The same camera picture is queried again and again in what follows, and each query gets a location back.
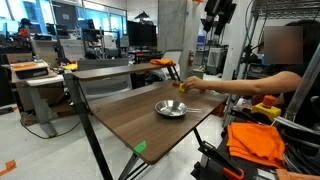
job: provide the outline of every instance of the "person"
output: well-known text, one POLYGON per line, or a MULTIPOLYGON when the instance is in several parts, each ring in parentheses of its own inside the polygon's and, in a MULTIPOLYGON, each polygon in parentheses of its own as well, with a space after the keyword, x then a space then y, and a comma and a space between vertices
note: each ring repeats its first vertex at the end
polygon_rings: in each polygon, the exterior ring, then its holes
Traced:
MULTIPOLYGON (((257 80, 230 80, 230 81, 204 81, 197 77, 189 77, 185 80, 183 86, 186 90, 199 89, 215 90, 230 94, 253 96, 253 95, 270 95, 280 94, 275 102, 275 106, 286 108, 295 90, 298 88, 304 72, 306 71, 311 58, 320 42, 320 23, 315 20, 300 20, 291 22, 286 26, 301 26, 303 29, 303 42, 295 41, 291 38, 290 42, 279 41, 274 44, 276 53, 281 58, 294 58, 300 46, 303 43, 303 63, 287 65, 279 73, 257 80)), ((312 110, 311 97, 320 96, 320 75, 311 87, 306 98, 296 114, 295 122, 303 126, 312 128, 320 117, 312 110)))

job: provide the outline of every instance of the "metal rack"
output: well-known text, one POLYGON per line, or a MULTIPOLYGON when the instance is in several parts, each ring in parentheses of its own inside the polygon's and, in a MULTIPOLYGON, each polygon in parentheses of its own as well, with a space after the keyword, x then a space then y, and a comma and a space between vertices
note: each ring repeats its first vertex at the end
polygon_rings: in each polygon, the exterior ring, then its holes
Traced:
POLYGON ((313 19, 320 10, 319 0, 256 0, 252 11, 264 19, 313 19))

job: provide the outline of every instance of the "gray floor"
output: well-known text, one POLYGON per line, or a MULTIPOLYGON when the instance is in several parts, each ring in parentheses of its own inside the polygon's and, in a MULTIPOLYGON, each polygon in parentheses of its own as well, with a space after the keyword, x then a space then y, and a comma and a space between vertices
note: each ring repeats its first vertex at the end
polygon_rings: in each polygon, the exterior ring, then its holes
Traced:
MULTIPOLYGON (((14 159, 17 163, 15 170, 0 179, 102 179, 81 124, 67 135, 43 140, 30 134, 19 120, 17 111, 0 116, 0 171, 5 169, 7 161, 14 159)), ((71 116, 52 123, 58 133, 63 133, 78 121, 77 116, 71 116)), ((91 117, 91 121, 113 177, 117 179, 131 152, 95 118, 91 117)), ((221 124, 220 118, 209 116, 198 128, 203 140, 219 145, 222 140, 221 124)), ((37 124, 29 128, 45 136, 37 124)), ((165 158, 137 179, 193 179, 190 172, 201 157, 197 148, 196 138, 190 133, 165 158)))

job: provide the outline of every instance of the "metal bowl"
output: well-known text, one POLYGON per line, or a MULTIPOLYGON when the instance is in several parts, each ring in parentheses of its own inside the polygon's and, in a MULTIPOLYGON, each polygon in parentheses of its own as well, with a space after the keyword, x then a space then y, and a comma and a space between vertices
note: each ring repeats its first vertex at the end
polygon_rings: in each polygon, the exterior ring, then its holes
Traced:
POLYGON ((180 117, 188 112, 188 107, 184 103, 173 100, 160 101, 155 109, 159 114, 167 117, 180 117))

